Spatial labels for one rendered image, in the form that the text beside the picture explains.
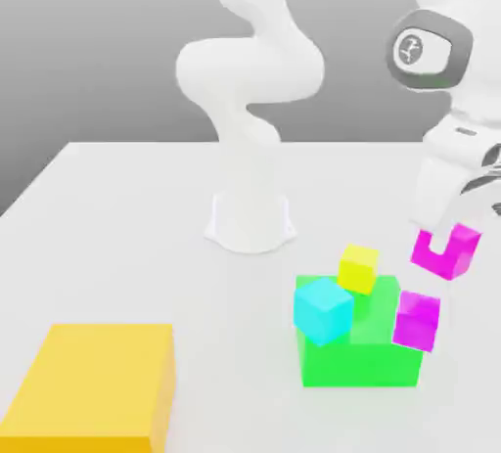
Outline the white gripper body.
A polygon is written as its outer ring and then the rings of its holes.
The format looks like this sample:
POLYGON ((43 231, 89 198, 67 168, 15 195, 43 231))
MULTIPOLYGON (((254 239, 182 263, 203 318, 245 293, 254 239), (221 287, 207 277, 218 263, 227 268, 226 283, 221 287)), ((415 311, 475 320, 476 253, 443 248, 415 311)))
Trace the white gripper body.
POLYGON ((447 114, 423 138, 410 217, 419 227, 449 227, 501 203, 501 121, 447 114))

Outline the small magenta cube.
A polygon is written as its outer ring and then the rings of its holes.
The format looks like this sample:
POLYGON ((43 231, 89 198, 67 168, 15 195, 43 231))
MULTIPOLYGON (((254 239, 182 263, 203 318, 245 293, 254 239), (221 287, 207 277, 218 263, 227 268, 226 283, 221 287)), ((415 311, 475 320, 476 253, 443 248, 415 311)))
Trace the small magenta cube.
POLYGON ((392 342, 432 352, 439 314, 439 298, 402 291, 396 310, 392 342))
POLYGON ((451 230, 443 253, 437 253, 431 249, 433 234, 421 230, 410 261, 444 280, 451 281, 468 271, 480 237, 480 232, 458 223, 451 230))

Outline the small yellow cube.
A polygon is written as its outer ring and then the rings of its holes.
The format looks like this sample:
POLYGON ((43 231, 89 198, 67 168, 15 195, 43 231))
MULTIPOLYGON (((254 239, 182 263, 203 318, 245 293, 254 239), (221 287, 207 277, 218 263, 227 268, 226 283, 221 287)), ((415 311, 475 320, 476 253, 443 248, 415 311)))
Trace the small yellow cube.
POLYGON ((358 245, 348 245, 342 253, 337 278, 345 290, 369 295, 376 282, 379 252, 358 245))

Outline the small cyan cube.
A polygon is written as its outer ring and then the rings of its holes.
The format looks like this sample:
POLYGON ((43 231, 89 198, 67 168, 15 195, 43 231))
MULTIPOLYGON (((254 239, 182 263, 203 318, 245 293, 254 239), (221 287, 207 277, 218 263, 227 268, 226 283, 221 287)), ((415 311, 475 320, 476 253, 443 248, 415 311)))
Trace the small cyan cube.
POLYGON ((298 276, 294 325, 314 344, 323 346, 346 336, 352 327, 354 298, 331 276, 298 276))

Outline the large green box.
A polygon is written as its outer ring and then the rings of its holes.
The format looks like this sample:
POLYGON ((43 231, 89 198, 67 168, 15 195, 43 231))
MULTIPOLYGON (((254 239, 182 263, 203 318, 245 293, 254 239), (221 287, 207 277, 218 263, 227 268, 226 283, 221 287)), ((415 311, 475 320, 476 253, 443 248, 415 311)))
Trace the large green box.
POLYGON ((392 335, 400 287, 392 275, 379 275, 369 295, 354 297, 351 331, 318 346, 296 332, 305 387, 415 386, 423 352, 394 344, 392 335))

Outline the large yellow box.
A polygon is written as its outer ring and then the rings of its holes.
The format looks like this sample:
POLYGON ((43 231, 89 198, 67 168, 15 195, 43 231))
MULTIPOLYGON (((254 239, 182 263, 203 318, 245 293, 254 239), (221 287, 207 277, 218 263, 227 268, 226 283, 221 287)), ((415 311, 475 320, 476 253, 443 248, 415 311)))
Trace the large yellow box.
POLYGON ((4 419, 0 453, 165 453, 169 324, 55 324, 4 419))

